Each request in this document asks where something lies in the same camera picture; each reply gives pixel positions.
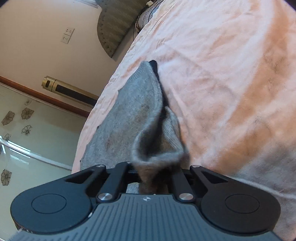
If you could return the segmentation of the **pink bed sheet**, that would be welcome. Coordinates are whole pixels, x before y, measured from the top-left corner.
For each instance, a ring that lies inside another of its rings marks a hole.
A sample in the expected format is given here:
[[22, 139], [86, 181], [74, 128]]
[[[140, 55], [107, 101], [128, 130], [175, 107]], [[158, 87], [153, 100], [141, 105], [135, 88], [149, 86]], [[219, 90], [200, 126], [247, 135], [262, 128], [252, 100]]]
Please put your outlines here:
[[158, 63], [191, 164], [272, 193], [275, 233], [295, 240], [295, 10], [286, 1], [163, 1], [86, 120], [73, 172], [145, 60]]

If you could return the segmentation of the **white wall socket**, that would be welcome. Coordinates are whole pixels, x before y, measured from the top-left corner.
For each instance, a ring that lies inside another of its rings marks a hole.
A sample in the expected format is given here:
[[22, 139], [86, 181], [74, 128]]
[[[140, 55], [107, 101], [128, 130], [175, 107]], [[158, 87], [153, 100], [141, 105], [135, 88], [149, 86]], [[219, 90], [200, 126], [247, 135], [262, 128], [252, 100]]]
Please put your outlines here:
[[74, 30], [75, 30], [74, 28], [68, 27], [64, 32], [64, 34], [66, 34], [67, 36], [72, 36]]
[[71, 37], [70, 37], [69, 35], [63, 34], [63, 35], [62, 35], [61, 42], [62, 42], [62, 43], [65, 43], [65, 44], [68, 44], [69, 41], [70, 41], [70, 38], [71, 38]]

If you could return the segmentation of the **grey navy sequin sweater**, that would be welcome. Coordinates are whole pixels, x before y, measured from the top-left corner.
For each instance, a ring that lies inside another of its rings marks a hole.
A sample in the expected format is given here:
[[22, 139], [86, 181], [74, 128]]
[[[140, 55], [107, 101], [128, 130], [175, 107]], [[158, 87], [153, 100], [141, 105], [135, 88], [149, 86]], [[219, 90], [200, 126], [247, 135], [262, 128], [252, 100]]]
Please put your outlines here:
[[157, 194], [167, 192], [164, 170], [179, 167], [187, 159], [178, 118], [169, 108], [157, 62], [152, 60], [143, 61], [119, 90], [115, 104], [86, 146], [80, 169], [130, 162], [141, 182], [128, 190]]

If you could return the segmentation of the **white sliding wardrobe door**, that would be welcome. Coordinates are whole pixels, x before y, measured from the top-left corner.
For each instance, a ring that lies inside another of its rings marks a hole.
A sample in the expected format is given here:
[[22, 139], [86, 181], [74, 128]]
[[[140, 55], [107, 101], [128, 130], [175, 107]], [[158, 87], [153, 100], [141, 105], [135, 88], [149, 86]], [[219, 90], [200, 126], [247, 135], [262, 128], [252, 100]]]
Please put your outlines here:
[[86, 119], [1, 85], [1, 239], [16, 226], [10, 205], [21, 192], [71, 173]]

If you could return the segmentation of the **brown wooden door frame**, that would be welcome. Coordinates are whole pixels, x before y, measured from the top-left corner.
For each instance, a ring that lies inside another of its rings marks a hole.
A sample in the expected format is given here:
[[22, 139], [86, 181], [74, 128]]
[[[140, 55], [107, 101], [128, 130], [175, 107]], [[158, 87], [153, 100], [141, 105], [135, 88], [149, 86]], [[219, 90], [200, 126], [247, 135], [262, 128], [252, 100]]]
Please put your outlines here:
[[48, 104], [52, 104], [52, 105], [54, 105], [54, 106], [56, 106], [58, 108], [64, 109], [66, 111], [72, 112], [72, 113], [80, 115], [80, 116], [83, 116], [85, 118], [87, 118], [89, 116], [89, 114], [90, 114], [90, 112], [88, 112], [86, 110], [82, 110], [80, 108], [69, 105], [69, 104], [67, 104], [65, 102], [62, 102], [62, 101], [57, 100], [55, 98], [52, 98], [50, 96], [44, 95], [44, 94], [42, 94], [40, 92], [32, 90], [32, 89], [30, 89], [28, 87], [25, 87], [23, 85], [20, 85], [20, 84], [14, 82], [14, 81], [11, 81], [11, 80], [9, 80], [7, 78], [2, 77], [2, 76], [0, 77], [0, 79], [1, 79], [2, 84], [7, 85], [7, 86], [9, 86], [9, 87], [11, 87], [11, 88], [13, 88], [15, 90], [18, 90], [18, 91], [24, 93], [24, 94], [30, 95], [30, 96], [38, 99], [38, 100], [42, 100], [42, 101], [44, 101], [44, 102], [46, 102]]

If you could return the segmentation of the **green upholstered headboard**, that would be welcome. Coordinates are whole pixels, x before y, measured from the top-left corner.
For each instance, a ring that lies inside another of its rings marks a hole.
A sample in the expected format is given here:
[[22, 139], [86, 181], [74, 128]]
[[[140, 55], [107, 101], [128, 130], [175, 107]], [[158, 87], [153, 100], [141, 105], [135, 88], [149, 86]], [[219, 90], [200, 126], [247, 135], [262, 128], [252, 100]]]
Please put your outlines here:
[[104, 51], [112, 58], [147, 2], [100, 0], [96, 3], [102, 8], [97, 24], [97, 35]]

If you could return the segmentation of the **gold tower fan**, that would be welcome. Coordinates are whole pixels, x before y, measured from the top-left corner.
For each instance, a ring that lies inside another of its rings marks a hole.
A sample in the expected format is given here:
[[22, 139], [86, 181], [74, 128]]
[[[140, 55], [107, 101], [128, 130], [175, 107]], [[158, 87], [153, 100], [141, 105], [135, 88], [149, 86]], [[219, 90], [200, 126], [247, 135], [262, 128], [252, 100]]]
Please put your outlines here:
[[42, 87], [45, 90], [48, 90], [57, 95], [71, 99], [75, 102], [79, 102], [89, 107], [94, 107], [97, 103], [97, 100], [99, 99], [98, 96], [90, 92], [77, 88], [73, 85], [67, 84], [61, 80], [57, 80], [50, 76], [44, 77], [44, 80], [42, 81]]

